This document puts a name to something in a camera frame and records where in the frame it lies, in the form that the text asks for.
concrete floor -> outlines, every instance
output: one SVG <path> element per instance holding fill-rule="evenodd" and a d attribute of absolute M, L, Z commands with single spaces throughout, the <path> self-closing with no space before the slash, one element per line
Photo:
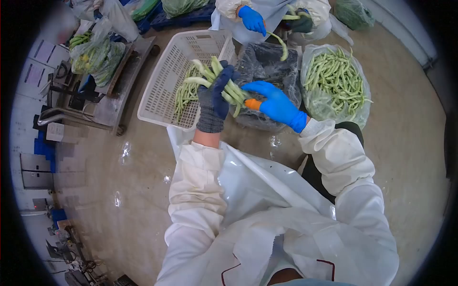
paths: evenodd
<path fill-rule="evenodd" d="M 150 31 L 164 49 L 176 33 L 208 26 Z M 385 214 L 397 240 L 400 267 L 392 285 L 406 285 L 424 261 L 442 224 L 447 199 L 443 156 L 445 114 L 418 62 L 380 25 L 350 32 L 354 56 L 370 83 L 371 114 L 363 130 L 384 194 Z M 331 34 L 317 44 L 348 44 Z M 175 159 L 165 127 L 137 119 L 154 59 L 145 64 L 125 113 L 122 137 L 83 127 L 85 138 L 58 147 L 59 202 L 86 249 L 109 276 L 155 282 L 171 224 L 168 192 Z M 229 116 L 223 140 L 244 152 L 297 168 L 303 154 L 290 128 L 279 134 L 241 128 Z"/>

white plastic crate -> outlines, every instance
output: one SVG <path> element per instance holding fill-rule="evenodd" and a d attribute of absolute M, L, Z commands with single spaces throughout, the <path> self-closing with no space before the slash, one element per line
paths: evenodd
<path fill-rule="evenodd" d="M 184 130 L 194 128 L 200 114 L 198 101 L 190 102 L 177 121 L 175 93 L 192 65 L 191 60 L 198 59 L 210 66 L 212 56 L 225 59 L 232 65 L 236 63 L 229 31 L 199 30 L 174 35 L 151 74 L 138 107 L 138 119 Z"/>

metal table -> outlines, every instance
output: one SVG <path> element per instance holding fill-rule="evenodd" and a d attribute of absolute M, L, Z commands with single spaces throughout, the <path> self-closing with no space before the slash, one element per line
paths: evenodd
<path fill-rule="evenodd" d="M 95 91 L 101 96 L 97 103 L 92 120 L 88 120 L 82 113 L 65 108 L 50 108 L 43 111 L 38 118 L 38 125 L 43 126 L 60 119 L 67 119 L 80 124 L 108 130 L 117 136 L 123 135 L 125 126 L 119 125 L 125 103 L 129 97 L 138 72 L 147 57 L 157 56 L 160 48 L 154 45 L 156 37 L 146 38 L 126 45 L 123 59 L 114 72 L 111 81 L 104 87 L 96 87 Z M 61 114 L 46 117 L 56 111 Z"/>

hand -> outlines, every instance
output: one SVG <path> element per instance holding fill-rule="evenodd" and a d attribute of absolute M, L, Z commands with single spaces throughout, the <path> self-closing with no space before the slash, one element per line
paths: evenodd
<path fill-rule="evenodd" d="M 313 20 L 309 14 L 305 12 L 300 15 L 299 20 L 291 21 L 291 30 L 299 33 L 309 33 L 313 27 Z"/>
<path fill-rule="evenodd" d="M 217 133 L 223 131 L 224 120 L 229 111 L 229 103 L 223 98 L 221 92 L 229 79 L 235 81 L 240 76 L 239 72 L 234 71 L 234 66 L 228 65 L 226 60 L 222 60 L 220 63 L 223 66 L 223 70 L 210 88 L 201 86 L 197 90 L 201 107 L 197 129 L 202 132 Z"/>
<path fill-rule="evenodd" d="M 245 84 L 242 89 L 248 92 L 257 92 L 267 97 L 267 100 L 261 103 L 259 111 L 271 119 L 285 123 L 297 133 L 305 128 L 307 114 L 299 111 L 286 94 L 273 84 L 265 81 L 254 81 Z"/>
<path fill-rule="evenodd" d="M 239 9 L 238 16 L 242 18 L 243 24 L 250 31 L 255 31 L 266 36 L 266 26 L 262 16 L 248 6 Z"/>
<path fill-rule="evenodd" d="M 98 9 L 95 9 L 94 10 L 94 20 L 102 19 L 102 17 L 103 17 L 102 13 L 100 13 Z"/>

blue pallet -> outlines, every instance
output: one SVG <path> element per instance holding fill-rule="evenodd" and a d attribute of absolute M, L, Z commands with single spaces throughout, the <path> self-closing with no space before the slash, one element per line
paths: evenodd
<path fill-rule="evenodd" d="M 200 9 L 192 11 L 188 14 L 184 14 L 172 19 L 167 19 L 165 12 L 162 8 L 162 3 L 160 5 L 160 12 L 156 15 L 154 20 L 151 22 L 151 28 L 156 31 L 162 30 L 167 26 L 180 26 L 180 27 L 189 27 L 194 22 L 199 21 L 211 21 L 212 13 L 215 10 L 215 0 L 210 0 L 210 2 L 203 6 Z"/>

